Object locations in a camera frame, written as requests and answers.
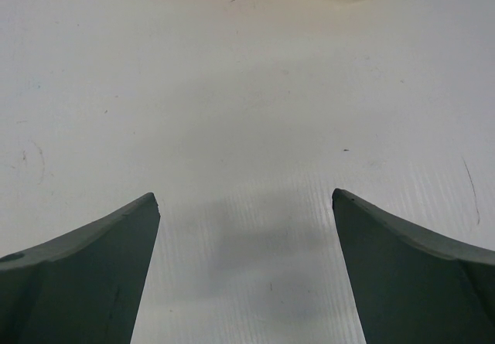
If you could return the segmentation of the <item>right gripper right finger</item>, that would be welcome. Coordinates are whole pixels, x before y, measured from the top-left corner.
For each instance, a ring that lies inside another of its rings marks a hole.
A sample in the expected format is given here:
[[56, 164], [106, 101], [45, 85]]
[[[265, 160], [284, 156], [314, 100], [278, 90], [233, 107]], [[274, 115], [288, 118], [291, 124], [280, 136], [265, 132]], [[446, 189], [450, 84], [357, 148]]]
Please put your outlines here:
[[343, 189], [333, 213], [368, 343], [492, 343], [494, 252]]

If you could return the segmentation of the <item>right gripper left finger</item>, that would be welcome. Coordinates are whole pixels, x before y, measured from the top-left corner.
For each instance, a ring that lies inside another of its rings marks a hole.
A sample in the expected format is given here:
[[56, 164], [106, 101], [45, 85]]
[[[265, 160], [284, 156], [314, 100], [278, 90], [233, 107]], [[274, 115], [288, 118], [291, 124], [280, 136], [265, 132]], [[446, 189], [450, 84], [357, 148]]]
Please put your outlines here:
[[1, 259], [3, 343], [129, 343], [160, 223], [149, 192]]

